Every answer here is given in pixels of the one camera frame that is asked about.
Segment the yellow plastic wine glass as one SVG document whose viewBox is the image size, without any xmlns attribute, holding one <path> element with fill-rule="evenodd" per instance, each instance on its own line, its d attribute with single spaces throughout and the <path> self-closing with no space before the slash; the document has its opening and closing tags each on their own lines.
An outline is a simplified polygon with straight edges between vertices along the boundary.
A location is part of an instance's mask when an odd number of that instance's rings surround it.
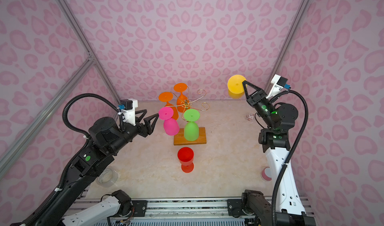
<svg viewBox="0 0 384 226">
<path fill-rule="evenodd" d="M 243 82 L 246 81 L 246 78 L 242 75 L 233 75 L 229 78 L 227 87 L 230 98 L 239 99 L 244 93 Z"/>
</svg>

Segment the green plastic wine glass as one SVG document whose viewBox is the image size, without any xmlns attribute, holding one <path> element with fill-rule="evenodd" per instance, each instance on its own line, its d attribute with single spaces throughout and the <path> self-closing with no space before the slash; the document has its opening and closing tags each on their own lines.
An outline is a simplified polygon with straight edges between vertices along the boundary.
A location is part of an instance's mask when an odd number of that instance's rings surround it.
<svg viewBox="0 0 384 226">
<path fill-rule="evenodd" d="M 184 113 L 187 124 L 184 128 L 184 137 L 187 141 L 193 142 L 199 138 L 199 126 L 196 121 L 200 118 L 200 113 L 196 109 L 188 109 Z"/>
</svg>

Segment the red plastic wine glass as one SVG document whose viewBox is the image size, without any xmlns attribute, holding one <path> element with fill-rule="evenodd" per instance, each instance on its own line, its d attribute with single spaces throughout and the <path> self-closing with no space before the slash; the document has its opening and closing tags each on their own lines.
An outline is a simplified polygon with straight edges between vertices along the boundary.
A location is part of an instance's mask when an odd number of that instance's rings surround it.
<svg viewBox="0 0 384 226">
<path fill-rule="evenodd" d="M 181 148 L 178 151 L 178 160 L 184 173 L 191 173 L 194 170 L 194 156 L 194 151 L 188 147 Z"/>
</svg>

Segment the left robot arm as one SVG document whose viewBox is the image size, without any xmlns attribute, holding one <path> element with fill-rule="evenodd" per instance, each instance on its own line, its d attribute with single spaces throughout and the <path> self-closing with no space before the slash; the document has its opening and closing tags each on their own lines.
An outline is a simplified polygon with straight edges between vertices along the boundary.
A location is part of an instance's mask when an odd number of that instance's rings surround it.
<svg viewBox="0 0 384 226">
<path fill-rule="evenodd" d="M 97 98 L 110 106 L 118 114 L 119 122 L 111 117 L 103 117 L 88 131 L 73 126 L 69 121 L 69 110 L 75 102 L 87 97 Z M 136 111 L 136 107 L 137 104 L 132 99 L 125 99 L 119 105 L 114 105 L 94 93 L 83 93 L 72 98 L 63 109 L 63 123 L 70 130 L 84 135 L 86 142 L 64 167 L 55 189 L 28 218 L 16 224 L 61 224 L 64 214 L 76 199 L 114 161 L 123 147 L 131 143 L 136 136 L 145 138 L 153 133 L 159 114 L 147 117 L 147 110 Z"/>
</svg>

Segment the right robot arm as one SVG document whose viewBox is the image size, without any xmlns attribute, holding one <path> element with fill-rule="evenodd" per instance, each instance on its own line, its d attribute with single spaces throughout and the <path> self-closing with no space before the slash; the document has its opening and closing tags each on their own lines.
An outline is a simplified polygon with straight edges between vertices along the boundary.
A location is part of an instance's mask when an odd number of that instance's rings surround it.
<svg viewBox="0 0 384 226">
<path fill-rule="evenodd" d="M 307 215 L 297 190 L 290 164 L 309 119 L 309 108 L 304 97 L 291 90 L 268 98 L 263 89 L 243 81 L 247 103 L 256 110 L 267 127 L 261 129 L 258 142 L 263 147 L 271 170 L 274 188 L 272 199 L 268 202 L 262 192 L 245 190 L 242 194 L 244 211 L 255 214 L 257 226 L 314 226 L 316 221 Z M 289 103 L 276 100 L 286 94 L 297 96 L 304 106 L 304 119 L 293 144 L 289 141 L 289 130 L 295 126 L 299 117 L 298 109 Z"/>
</svg>

